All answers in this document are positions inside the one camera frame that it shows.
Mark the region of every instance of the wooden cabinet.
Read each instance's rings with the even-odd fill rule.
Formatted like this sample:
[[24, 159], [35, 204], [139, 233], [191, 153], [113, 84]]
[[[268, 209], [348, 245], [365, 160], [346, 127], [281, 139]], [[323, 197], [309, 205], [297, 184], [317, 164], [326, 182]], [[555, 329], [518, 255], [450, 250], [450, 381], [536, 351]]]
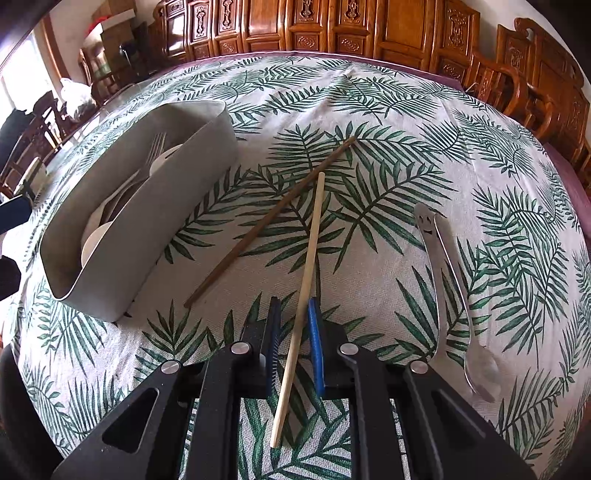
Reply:
[[162, 0], [172, 63], [263, 50], [386, 60], [463, 81], [480, 14], [461, 0]]

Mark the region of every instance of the wooden chopstick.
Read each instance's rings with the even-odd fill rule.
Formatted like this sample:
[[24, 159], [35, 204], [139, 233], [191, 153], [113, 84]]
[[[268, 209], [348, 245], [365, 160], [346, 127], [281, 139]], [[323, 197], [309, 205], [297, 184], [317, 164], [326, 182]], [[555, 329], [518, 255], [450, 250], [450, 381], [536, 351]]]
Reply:
[[267, 213], [254, 227], [252, 227], [248, 233], [240, 240], [232, 250], [216, 265], [211, 273], [203, 280], [201, 285], [197, 287], [197, 290], [187, 299], [184, 303], [186, 309], [191, 308], [191, 305], [205, 293], [209, 286], [214, 283], [222, 273], [237, 259], [237, 257], [244, 252], [246, 247], [258, 236], [259, 233], [271, 223], [273, 220], [294, 198], [296, 198], [304, 188], [313, 180], [315, 180], [319, 173], [326, 170], [328, 166], [334, 162], [342, 152], [347, 150], [349, 146], [355, 142], [355, 137], [349, 137], [343, 142], [343, 144], [335, 149], [328, 157], [326, 157], [322, 163], [320, 163], [314, 170], [308, 173], [307, 177], [300, 180], [285, 196], [279, 200], [269, 213]]
[[310, 288], [312, 285], [312, 276], [314, 275], [314, 261], [316, 260], [316, 245], [318, 243], [318, 230], [320, 229], [320, 217], [322, 215], [322, 200], [324, 198], [324, 172], [318, 175], [316, 184], [316, 198], [314, 199], [314, 211], [312, 213], [312, 225], [310, 227], [310, 239], [308, 240], [308, 251], [306, 253], [306, 264], [304, 266], [304, 275], [301, 279], [300, 297], [297, 301], [295, 311], [294, 327], [291, 331], [290, 351], [287, 354], [287, 362], [281, 382], [281, 391], [279, 393], [279, 402], [273, 419], [273, 429], [271, 430], [271, 448], [279, 447], [281, 440], [281, 431], [287, 414], [287, 407], [290, 400], [291, 385], [296, 374], [297, 357], [300, 353], [301, 333], [304, 329], [306, 319], [306, 308], [310, 298]]

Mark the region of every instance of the dark brown chopstick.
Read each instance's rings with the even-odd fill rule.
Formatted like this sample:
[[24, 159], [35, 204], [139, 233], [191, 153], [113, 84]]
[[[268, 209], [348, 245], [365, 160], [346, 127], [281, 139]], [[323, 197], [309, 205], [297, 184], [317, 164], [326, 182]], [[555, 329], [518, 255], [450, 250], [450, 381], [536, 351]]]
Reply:
[[246, 247], [251, 244], [251, 242], [258, 236], [259, 233], [271, 223], [273, 220], [286, 206], [290, 203], [293, 199], [295, 199], [301, 192], [313, 182], [321, 171], [324, 171], [328, 168], [328, 166], [334, 162], [342, 152], [347, 150], [349, 146], [354, 143], [356, 140], [355, 137], [349, 137], [347, 140], [343, 142], [343, 144], [334, 150], [328, 157], [326, 157], [320, 165], [318, 165], [314, 170], [308, 173], [307, 177], [300, 180], [289, 192], [285, 194], [285, 196], [279, 200], [277, 205], [275, 205], [269, 213], [267, 213], [254, 227], [252, 227], [248, 233], [230, 250], [230, 252], [222, 258], [221, 262], [217, 264], [217, 266], [211, 271], [211, 273], [203, 280], [201, 285], [197, 287], [197, 290], [193, 292], [193, 294], [187, 299], [184, 303], [185, 308], [190, 308], [191, 305], [201, 296], [205, 291], [209, 288], [209, 286], [214, 283], [219, 276], [226, 271], [226, 269], [237, 259], [237, 257], [244, 252]]

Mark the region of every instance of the carved wooden cabinet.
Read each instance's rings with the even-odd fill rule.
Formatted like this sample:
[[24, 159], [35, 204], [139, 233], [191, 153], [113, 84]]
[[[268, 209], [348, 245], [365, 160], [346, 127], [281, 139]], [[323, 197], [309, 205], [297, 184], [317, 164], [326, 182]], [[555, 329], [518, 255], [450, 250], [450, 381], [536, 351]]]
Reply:
[[496, 60], [517, 68], [529, 84], [552, 98], [559, 111], [559, 133], [553, 144], [565, 158], [575, 160], [583, 148], [589, 116], [584, 77], [576, 60], [529, 18], [516, 18], [515, 31], [499, 25]]
[[162, 0], [154, 10], [171, 63], [263, 50], [360, 55], [460, 82], [480, 14], [461, 0]]

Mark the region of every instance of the window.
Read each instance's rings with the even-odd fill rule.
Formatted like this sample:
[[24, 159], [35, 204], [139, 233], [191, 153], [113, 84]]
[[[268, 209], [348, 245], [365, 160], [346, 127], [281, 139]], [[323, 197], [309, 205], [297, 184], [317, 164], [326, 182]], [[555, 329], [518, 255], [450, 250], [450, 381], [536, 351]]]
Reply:
[[29, 112], [44, 93], [53, 90], [33, 34], [12, 53], [1, 75], [0, 124], [13, 108]]

